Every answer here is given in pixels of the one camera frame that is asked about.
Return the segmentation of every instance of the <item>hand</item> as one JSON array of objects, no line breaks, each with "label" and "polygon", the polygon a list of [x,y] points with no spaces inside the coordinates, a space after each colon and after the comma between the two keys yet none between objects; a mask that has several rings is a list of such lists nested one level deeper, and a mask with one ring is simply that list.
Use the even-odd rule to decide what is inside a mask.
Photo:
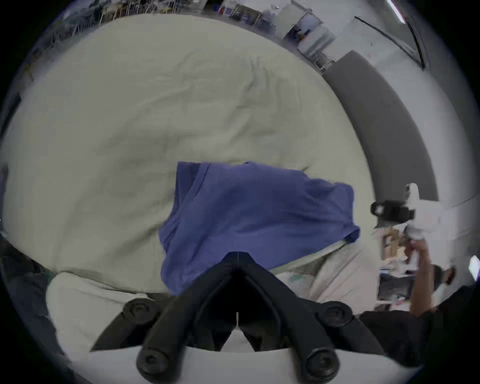
[{"label": "hand", "polygon": [[428,251],[428,244],[425,240],[412,240],[405,246],[405,256],[407,257],[407,263],[410,262],[413,251],[418,252],[419,263],[431,262],[430,253]]}]

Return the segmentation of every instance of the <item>hair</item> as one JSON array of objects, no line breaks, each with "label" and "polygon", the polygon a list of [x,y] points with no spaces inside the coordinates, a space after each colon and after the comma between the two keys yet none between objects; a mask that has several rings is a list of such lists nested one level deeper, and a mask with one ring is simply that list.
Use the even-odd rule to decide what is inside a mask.
[{"label": "hair", "polygon": [[433,265],[433,290],[435,291],[438,286],[442,283],[442,280],[444,278],[444,271],[442,268],[440,268],[438,265]]}]

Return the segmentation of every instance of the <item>door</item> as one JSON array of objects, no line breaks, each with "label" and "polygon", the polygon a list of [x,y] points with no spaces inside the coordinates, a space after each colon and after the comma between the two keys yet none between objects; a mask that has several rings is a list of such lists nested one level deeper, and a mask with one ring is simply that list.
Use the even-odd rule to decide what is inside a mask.
[{"label": "door", "polygon": [[294,4],[288,4],[283,7],[275,20],[275,36],[283,39],[287,33],[290,32],[290,29],[300,21],[305,13],[306,12],[303,9]]}]

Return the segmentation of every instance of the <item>bed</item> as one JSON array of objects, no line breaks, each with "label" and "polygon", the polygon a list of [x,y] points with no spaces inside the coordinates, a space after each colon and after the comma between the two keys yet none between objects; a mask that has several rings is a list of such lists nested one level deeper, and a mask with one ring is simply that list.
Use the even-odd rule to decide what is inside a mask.
[{"label": "bed", "polygon": [[157,230],[178,161],[257,161],[350,184],[380,261],[362,146],[308,64],[222,21],[136,15],[90,33],[22,97],[2,144],[9,242],[54,272],[165,292]]}]

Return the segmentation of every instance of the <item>wrinkled fabric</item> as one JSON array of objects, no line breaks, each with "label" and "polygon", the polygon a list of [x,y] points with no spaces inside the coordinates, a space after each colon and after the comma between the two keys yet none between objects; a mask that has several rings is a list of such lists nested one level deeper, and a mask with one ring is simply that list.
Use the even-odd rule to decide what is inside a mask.
[{"label": "wrinkled fabric", "polygon": [[266,269],[355,241],[354,192],[343,183],[258,163],[179,162],[172,212],[160,228],[162,279],[179,294],[228,252]]}]

